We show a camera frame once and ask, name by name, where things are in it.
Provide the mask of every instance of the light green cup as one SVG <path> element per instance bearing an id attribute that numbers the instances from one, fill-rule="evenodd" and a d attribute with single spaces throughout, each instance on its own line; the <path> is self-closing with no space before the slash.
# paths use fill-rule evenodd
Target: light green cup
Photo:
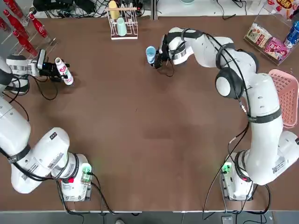
<path id="1" fill-rule="evenodd" d="M 125 36 L 127 34 L 127 27 L 123 18 L 118 18 L 116 20 L 117 32 L 119 36 Z"/>

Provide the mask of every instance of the metal bracket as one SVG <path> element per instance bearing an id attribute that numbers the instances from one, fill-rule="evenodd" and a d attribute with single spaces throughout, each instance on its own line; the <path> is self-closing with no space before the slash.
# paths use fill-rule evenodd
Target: metal bracket
<path id="1" fill-rule="evenodd" d="M 150 19 L 151 20 L 157 20 L 158 15 L 157 15 L 157 0 L 151 0 L 151 15 Z"/>

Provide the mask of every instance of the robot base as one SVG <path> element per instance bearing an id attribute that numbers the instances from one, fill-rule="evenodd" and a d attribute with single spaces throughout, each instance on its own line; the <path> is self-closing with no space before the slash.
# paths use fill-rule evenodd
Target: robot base
<path id="1" fill-rule="evenodd" d="M 236 153 L 232 153 L 231 158 L 235 159 Z M 248 195 L 247 201 L 252 200 L 252 182 L 243 181 L 235 171 L 235 165 L 231 158 L 228 158 L 227 162 L 224 164 L 227 173 L 221 174 L 222 181 L 222 192 L 224 197 L 231 201 L 245 201 Z"/>
<path id="2" fill-rule="evenodd" d="M 79 159 L 79 168 L 73 183 L 61 182 L 62 193 L 66 202 L 90 201 L 91 198 L 92 186 L 90 184 L 82 183 L 81 181 L 83 174 L 82 164 L 88 163 L 88 160 L 82 154 L 77 154 L 77 157 Z"/>

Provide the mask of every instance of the floor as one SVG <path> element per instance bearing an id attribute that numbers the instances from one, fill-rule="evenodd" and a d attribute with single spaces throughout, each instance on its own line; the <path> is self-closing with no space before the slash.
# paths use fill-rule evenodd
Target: floor
<path id="1" fill-rule="evenodd" d="M 105 224 L 114 224 L 121 218 L 125 224 L 221 224 L 224 213 L 215 213 L 206 221 L 202 221 L 202 213 L 183 213 L 172 212 L 143 212 L 138 216 L 132 214 L 106 215 Z M 103 218 L 99 214 L 88 214 L 84 216 L 84 224 L 103 224 Z M 298 223 L 299 212 L 268 212 L 266 214 L 267 224 L 296 224 Z M 247 220 L 260 223 L 260 216 L 251 215 L 246 212 L 238 215 L 238 224 L 243 224 Z M 71 216 L 64 212 L 38 212 L 38 213 L 1 213 L 1 224 L 82 224 L 83 219 L 78 216 Z"/>

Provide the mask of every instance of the pink snack box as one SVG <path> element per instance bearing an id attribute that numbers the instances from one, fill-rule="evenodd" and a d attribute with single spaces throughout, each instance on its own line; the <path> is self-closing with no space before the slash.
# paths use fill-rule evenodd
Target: pink snack box
<path id="1" fill-rule="evenodd" d="M 269 39 L 264 50 L 268 55 L 271 55 L 276 60 L 282 61 L 288 55 L 290 50 L 279 39 L 273 37 Z"/>

